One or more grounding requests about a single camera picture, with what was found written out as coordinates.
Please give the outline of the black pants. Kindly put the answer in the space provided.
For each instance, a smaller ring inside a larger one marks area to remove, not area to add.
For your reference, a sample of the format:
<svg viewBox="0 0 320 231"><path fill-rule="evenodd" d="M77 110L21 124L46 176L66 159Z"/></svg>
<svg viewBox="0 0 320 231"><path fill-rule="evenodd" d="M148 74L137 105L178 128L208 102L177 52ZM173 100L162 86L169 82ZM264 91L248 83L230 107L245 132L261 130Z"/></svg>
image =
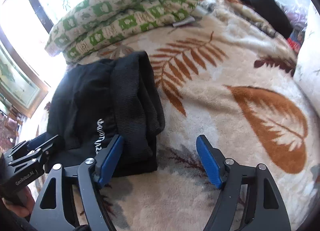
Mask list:
<svg viewBox="0 0 320 231"><path fill-rule="evenodd" d="M79 65L58 85L49 109L47 134L63 139L46 170L60 163L76 166L124 138L115 177L157 170L156 137L165 118L152 66L144 51L116 60Z"/></svg>

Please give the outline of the leaf-patterned beige blanket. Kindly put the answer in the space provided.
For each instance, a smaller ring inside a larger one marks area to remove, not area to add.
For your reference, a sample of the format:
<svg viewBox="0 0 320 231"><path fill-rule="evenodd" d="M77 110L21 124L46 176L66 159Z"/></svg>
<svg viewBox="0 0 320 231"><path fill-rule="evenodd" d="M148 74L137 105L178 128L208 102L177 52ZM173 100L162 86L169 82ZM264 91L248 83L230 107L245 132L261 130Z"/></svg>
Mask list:
<svg viewBox="0 0 320 231"><path fill-rule="evenodd" d="M196 152L203 134L242 165L265 164L291 230L317 200L319 123L293 80L296 55L285 38L238 0L199 0L179 22L132 35L68 63L72 70L144 51L165 127L157 170L115 177L101 194L118 230L203 230L219 190Z"/></svg>

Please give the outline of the wooden framed window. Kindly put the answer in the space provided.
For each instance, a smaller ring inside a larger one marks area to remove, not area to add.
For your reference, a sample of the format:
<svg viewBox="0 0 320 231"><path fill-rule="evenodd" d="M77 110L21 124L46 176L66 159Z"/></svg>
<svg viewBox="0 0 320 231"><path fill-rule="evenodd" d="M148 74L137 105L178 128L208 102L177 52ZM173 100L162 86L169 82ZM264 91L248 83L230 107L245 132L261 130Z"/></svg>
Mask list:
<svg viewBox="0 0 320 231"><path fill-rule="evenodd" d="M1 41L25 72L23 80L4 91L26 117L55 91L67 64L60 53L51 57L45 46L53 26L82 0L1 0Z"/></svg>

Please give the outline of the green checkered folded quilt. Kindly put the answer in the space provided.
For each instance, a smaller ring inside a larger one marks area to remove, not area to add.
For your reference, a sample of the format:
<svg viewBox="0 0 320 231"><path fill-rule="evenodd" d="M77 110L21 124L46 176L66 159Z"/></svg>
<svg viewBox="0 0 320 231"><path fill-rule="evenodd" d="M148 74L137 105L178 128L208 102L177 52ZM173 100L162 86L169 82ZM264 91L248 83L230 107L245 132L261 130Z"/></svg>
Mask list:
<svg viewBox="0 0 320 231"><path fill-rule="evenodd" d="M184 20L199 0L83 0L49 33L45 50L76 63L132 35Z"/></svg>

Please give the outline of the black clothes pile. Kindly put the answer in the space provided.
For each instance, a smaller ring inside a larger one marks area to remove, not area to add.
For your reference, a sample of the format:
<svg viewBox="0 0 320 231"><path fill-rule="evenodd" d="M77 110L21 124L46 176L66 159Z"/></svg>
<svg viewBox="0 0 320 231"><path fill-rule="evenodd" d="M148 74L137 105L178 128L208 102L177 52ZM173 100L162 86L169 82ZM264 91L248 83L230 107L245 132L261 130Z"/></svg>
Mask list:
<svg viewBox="0 0 320 231"><path fill-rule="evenodd" d="M286 14L278 6L275 0L240 0L246 5L253 7L255 12L267 20L270 25L288 39L293 31Z"/></svg>

